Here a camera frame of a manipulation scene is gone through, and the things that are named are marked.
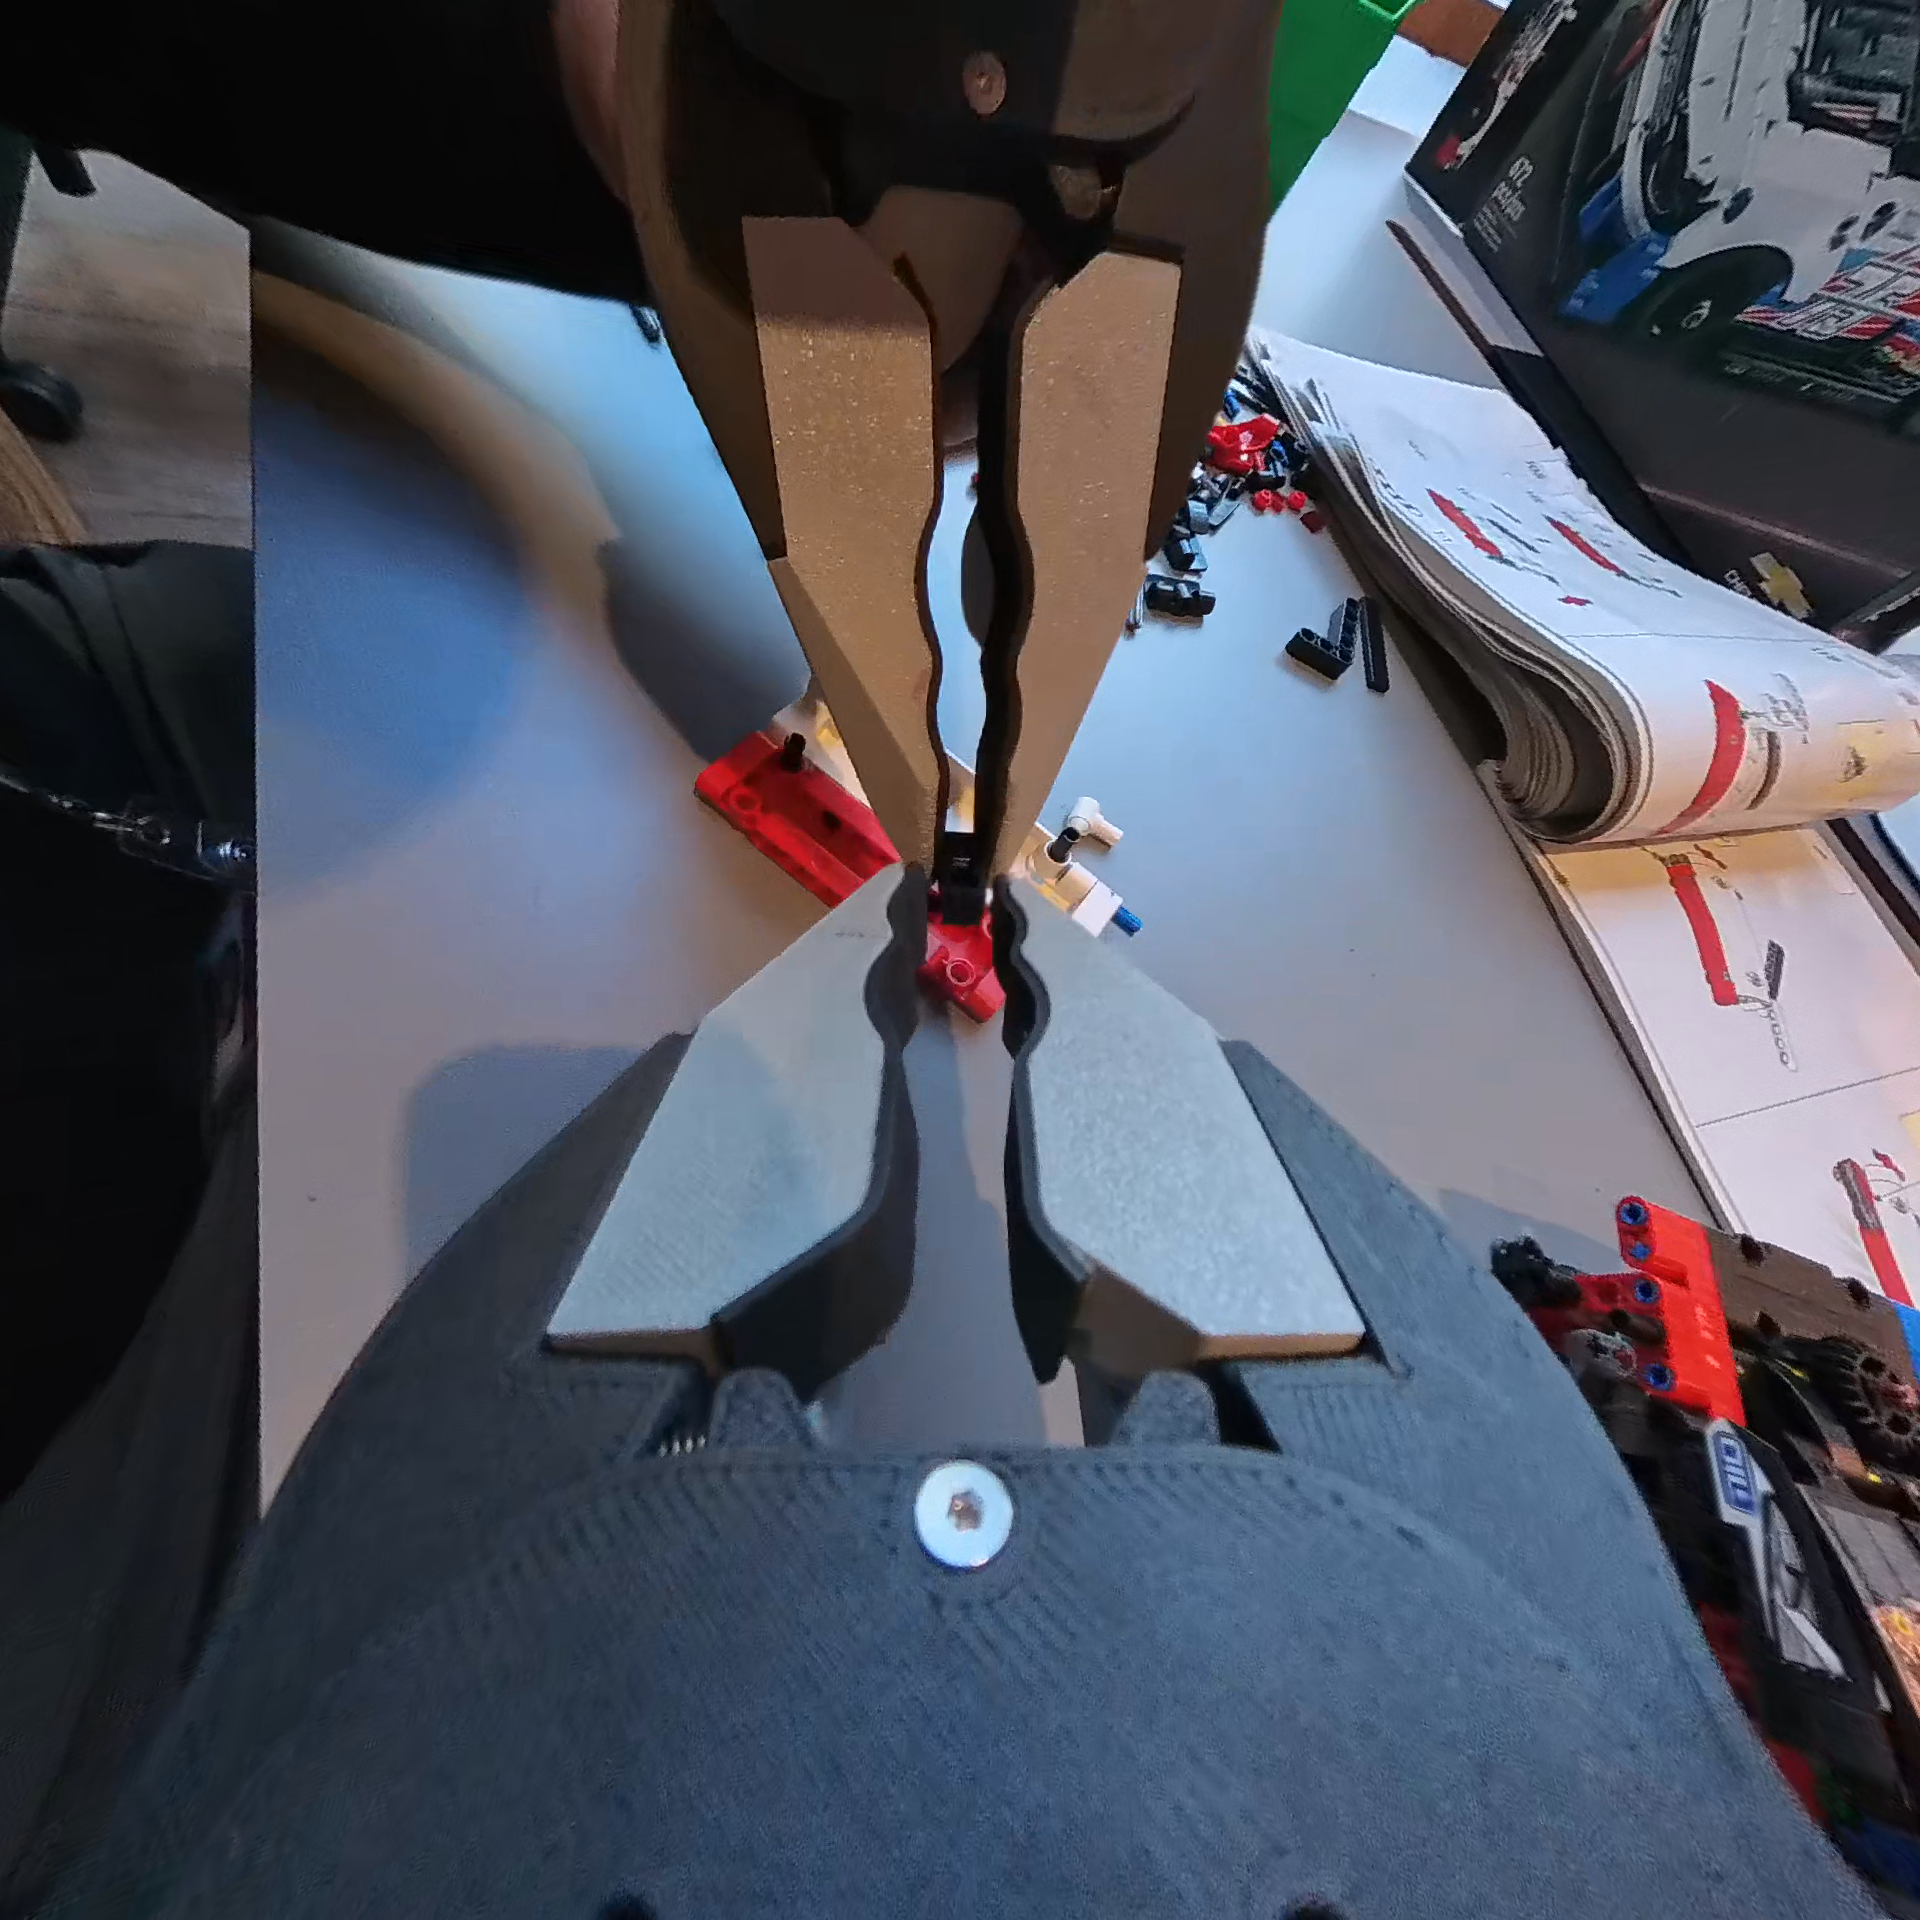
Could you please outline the pile of small brick pieces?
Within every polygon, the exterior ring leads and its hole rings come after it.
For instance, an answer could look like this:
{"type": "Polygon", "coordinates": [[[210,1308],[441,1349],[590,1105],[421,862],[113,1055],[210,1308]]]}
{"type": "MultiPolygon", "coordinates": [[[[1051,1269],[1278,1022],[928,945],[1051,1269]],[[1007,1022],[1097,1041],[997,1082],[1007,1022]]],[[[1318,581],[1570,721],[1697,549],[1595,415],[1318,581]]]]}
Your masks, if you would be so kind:
{"type": "MultiPolygon", "coordinates": [[[[1247,353],[1207,432],[1204,452],[1190,468],[1187,499],[1178,505],[1168,533],[1187,529],[1204,542],[1207,558],[1210,541],[1241,513],[1290,516],[1310,536],[1321,536],[1325,513],[1314,499],[1313,479],[1313,453],[1285,411],[1275,375],[1247,353]]],[[[1148,562],[1151,573],[1171,573],[1163,562],[1163,542],[1148,562]]]]}

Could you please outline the green plastic bin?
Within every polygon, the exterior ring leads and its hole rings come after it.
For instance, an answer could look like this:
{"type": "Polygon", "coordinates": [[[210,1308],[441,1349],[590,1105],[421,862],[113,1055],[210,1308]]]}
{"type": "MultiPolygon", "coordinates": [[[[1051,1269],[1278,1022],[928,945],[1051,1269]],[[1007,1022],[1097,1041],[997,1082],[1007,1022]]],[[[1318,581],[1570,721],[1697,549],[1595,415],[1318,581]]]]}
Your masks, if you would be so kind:
{"type": "Polygon", "coordinates": [[[1278,212],[1418,3],[1284,3],[1267,83],[1267,208],[1278,212]]]}

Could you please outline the open instruction booklet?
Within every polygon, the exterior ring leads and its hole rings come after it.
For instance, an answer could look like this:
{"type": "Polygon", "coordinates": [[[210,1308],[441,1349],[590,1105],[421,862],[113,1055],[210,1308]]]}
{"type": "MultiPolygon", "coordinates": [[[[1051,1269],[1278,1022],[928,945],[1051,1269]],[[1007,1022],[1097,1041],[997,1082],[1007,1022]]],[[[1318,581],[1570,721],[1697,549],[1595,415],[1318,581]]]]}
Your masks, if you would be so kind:
{"type": "Polygon", "coordinates": [[[1488,706],[1481,781],[1713,1216],[1917,1306],[1917,938],[1834,826],[1917,801],[1917,659],[1634,541],[1500,392],[1254,331],[1310,495],[1488,706]]]}

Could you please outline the toy car set box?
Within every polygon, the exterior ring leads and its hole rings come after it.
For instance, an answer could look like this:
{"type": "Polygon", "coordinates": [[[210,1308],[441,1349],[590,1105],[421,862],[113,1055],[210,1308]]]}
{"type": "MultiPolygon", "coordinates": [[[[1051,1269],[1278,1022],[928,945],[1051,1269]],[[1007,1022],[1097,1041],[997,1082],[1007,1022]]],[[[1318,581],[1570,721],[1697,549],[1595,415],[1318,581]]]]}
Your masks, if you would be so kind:
{"type": "Polygon", "coordinates": [[[1917,643],[1915,3],[1510,3],[1405,192],[1618,521],[1917,643]]]}

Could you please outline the small red connector piece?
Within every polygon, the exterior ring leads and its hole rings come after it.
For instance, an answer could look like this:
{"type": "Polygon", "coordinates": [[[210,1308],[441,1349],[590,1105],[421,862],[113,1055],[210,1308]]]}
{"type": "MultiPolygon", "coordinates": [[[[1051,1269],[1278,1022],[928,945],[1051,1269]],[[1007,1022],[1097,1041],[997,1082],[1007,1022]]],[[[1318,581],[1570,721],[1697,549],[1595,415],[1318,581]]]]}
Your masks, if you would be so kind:
{"type": "Polygon", "coordinates": [[[920,988],[971,1022],[987,1026],[1003,1008],[1003,983],[995,971],[995,919],[990,912],[977,923],[925,919],[925,948],[917,966],[920,988]]]}

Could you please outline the toy brick car assembly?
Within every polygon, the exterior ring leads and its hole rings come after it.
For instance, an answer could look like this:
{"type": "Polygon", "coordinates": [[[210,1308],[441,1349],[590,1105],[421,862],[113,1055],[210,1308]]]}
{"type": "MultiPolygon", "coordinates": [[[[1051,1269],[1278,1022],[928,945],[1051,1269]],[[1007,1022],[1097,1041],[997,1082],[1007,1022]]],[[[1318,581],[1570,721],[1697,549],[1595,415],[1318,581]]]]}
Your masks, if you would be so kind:
{"type": "Polygon", "coordinates": [[[1644,1198],[1620,1269],[1488,1265],[1638,1482],[1788,1789],[1917,1913],[1917,1333],[1860,1279],[1644,1198]]]}

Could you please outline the office chair base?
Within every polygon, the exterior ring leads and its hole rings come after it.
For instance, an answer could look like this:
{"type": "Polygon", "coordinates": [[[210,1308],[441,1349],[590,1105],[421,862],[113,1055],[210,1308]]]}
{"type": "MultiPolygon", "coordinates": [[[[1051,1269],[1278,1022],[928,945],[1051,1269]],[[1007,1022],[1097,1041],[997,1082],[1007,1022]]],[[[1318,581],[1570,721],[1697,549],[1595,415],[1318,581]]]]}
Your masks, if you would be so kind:
{"type": "MultiPolygon", "coordinates": [[[[91,198],[97,182],[77,152],[37,143],[4,123],[4,306],[8,306],[20,221],[35,171],[64,198],[91,198]]],[[[4,411],[41,443],[71,443],[84,425],[84,398],[58,371],[4,352],[4,411]]]]}

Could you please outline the grey desk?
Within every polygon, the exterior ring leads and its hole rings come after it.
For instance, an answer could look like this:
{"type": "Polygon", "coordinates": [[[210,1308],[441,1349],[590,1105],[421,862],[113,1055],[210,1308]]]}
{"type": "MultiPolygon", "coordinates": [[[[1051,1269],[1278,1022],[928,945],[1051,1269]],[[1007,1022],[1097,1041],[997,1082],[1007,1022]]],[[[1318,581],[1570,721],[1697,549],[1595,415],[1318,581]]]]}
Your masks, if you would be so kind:
{"type": "MultiPolygon", "coordinates": [[[[1121,826],[1121,953],[1251,1041],[1471,1251],[1713,1213],[1411,639],[1238,513],[1123,638],[1044,802],[1121,826]]],[[[661,1033],[820,913],[695,798],[807,683],[663,349],[613,303],[254,231],[261,1469],[397,1289],[661,1033]]]]}

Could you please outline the person's body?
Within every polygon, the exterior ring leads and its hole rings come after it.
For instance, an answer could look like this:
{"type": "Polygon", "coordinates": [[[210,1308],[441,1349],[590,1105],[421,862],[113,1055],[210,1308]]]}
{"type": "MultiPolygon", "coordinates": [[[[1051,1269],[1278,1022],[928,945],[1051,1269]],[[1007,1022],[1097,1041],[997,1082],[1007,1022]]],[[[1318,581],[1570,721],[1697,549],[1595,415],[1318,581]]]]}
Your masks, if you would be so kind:
{"type": "Polygon", "coordinates": [[[261,1513],[254,558],[4,545],[4,1913],[261,1513]]]}

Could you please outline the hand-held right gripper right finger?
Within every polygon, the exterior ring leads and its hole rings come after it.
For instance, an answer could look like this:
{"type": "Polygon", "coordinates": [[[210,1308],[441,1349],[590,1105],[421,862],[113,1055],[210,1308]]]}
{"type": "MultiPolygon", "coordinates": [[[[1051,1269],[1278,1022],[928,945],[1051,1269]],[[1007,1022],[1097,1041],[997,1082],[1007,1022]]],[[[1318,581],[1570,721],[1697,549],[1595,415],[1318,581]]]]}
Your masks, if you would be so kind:
{"type": "Polygon", "coordinates": [[[1227,1041],[1031,881],[995,898],[1008,1285],[1034,1379],[1353,1358],[1367,1319],[1227,1041]]]}

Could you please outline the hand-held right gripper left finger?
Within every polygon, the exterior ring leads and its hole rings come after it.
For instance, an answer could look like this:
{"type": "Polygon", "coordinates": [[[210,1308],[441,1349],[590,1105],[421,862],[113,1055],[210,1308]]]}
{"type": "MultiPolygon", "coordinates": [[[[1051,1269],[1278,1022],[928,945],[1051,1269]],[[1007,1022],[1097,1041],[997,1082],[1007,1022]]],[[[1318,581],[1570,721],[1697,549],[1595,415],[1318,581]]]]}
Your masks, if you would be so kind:
{"type": "Polygon", "coordinates": [[[888,865],[721,1001],[607,1189],[545,1322],[577,1358],[818,1396],[900,1319],[917,1246],[925,871],[888,865]]]}

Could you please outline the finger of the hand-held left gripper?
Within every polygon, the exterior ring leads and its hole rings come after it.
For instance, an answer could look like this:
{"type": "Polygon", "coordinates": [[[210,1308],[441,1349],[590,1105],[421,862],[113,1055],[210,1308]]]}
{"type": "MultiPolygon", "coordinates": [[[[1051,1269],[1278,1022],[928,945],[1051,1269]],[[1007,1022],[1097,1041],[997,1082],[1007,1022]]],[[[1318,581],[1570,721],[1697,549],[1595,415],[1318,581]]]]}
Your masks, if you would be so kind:
{"type": "Polygon", "coordinates": [[[1103,252],[1015,323],[980,486],[1003,541],[975,769],[990,875],[1015,871],[1134,608],[1178,309],[1178,262],[1103,252]]]}
{"type": "Polygon", "coordinates": [[[741,235],[781,503],[770,571],[881,829],[931,871],[945,821],[931,323],[840,221],[750,216],[741,235]]]}

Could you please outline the white brick panel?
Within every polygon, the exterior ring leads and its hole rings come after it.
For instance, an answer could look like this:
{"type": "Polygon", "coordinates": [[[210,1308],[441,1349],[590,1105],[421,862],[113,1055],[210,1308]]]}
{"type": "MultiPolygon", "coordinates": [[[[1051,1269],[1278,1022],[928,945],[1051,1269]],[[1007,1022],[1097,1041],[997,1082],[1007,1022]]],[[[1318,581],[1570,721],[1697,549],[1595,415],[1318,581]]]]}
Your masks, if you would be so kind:
{"type": "MultiPolygon", "coordinates": [[[[814,683],[807,685],[807,691],[784,706],[765,725],[771,741],[781,749],[784,735],[801,731],[808,738],[808,769],[823,778],[830,778],[853,802],[867,805],[868,795],[863,792],[863,783],[858,781],[858,772],[853,765],[853,758],[847,752],[847,741],[840,738],[840,729],[831,721],[830,706],[823,703],[820,691],[814,683]]],[[[1023,881],[1031,881],[1045,901],[1051,901],[1060,912],[1065,912],[1078,926],[1084,926],[1088,933],[1101,933],[1113,926],[1113,912],[1123,898],[1117,888],[1103,881],[1085,858],[1091,852],[1110,852],[1097,845],[1084,845],[1074,852],[1071,862],[1064,869],[1054,869],[1045,858],[1044,848],[1045,843],[1060,833],[1064,821],[1070,815],[1070,805],[1060,809],[1060,818],[1054,823],[1038,821],[1030,826],[1015,875],[1023,881]]]]}

